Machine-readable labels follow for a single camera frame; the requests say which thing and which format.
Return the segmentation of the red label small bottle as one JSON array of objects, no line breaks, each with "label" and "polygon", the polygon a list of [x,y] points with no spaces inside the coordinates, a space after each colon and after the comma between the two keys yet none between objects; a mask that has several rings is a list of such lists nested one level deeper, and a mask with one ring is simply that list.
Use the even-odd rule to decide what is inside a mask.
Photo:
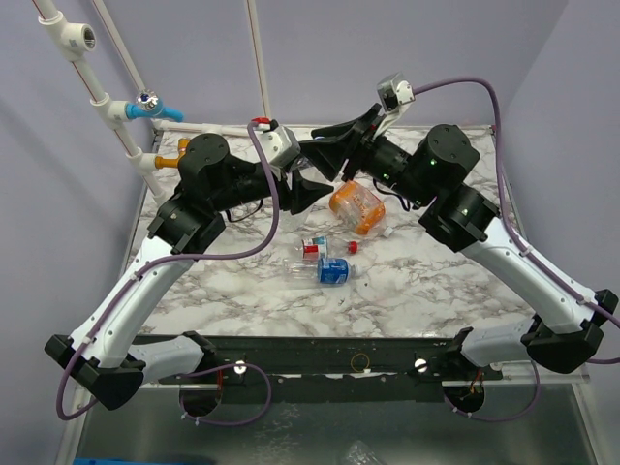
[{"label": "red label small bottle", "polygon": [[316,261],[328,256],[328,239],[326,236],[305,237],[300,241],[299,251],[305,261]]}]

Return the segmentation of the clear bottle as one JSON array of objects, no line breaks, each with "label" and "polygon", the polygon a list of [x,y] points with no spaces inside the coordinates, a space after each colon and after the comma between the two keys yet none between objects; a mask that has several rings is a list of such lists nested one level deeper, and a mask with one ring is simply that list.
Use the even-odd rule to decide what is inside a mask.
[{"label": "clear bottle", "polygon": [[314,165],[304,156],[299,156],[295,159],[291,166],[291,173],[297,172],[304,179],[315,180],[317,170]]}]

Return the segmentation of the blue label water bottle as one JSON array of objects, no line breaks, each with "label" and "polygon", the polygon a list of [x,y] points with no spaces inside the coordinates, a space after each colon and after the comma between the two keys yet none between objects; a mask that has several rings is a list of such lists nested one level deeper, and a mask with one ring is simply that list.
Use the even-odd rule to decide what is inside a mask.
[{"label": "blue label water bottle", "polygon": [[343,258],[319,258],[315,262],[283,261],[286,278],[318,286],[341,286],[359,278],[362,268]]}]

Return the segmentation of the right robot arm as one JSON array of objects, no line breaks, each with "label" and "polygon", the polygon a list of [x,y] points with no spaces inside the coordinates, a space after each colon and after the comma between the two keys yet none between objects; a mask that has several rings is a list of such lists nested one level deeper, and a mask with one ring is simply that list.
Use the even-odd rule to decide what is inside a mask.
[{"label": "right robot arm", "polygon": [[590,361],[617,296],[576,283],[507,232],[499,207],[465,182],[481,155],[457,126],[432,127],[408,153],[381,134],[380,109],[312,131],[300,144],[302,155],[328,180],[363,172],[423,208],[418,221],[431,237],[486,268],[535,312],[516,324],[460,330],[445,358],[452,377],[465,380],[492,363],[521,360],[569,374]]}]

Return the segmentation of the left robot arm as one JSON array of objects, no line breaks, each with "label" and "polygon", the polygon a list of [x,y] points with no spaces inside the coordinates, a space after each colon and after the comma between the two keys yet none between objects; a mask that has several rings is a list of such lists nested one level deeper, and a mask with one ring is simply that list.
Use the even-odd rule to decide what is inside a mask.
[{"label": "left robot arm", "polygon": [[295,167],[296,142],[285,144],[276,159],[256,163],[230,151],[227,140],[206,133],[190,139],[178,162],[180,181],[157,210],[147,235],[126,271],[96,311],[69,335],[53,335],[46,353],[108,410],[126,404],[146,383],[171,376],[207,381],[216,347],[194,331],[159,343],[136,344],[149,315],[170,287],[225,230],[224,212],[269,199],[279,222],[282,211],[304,212],[333,190],[305,179]]}]

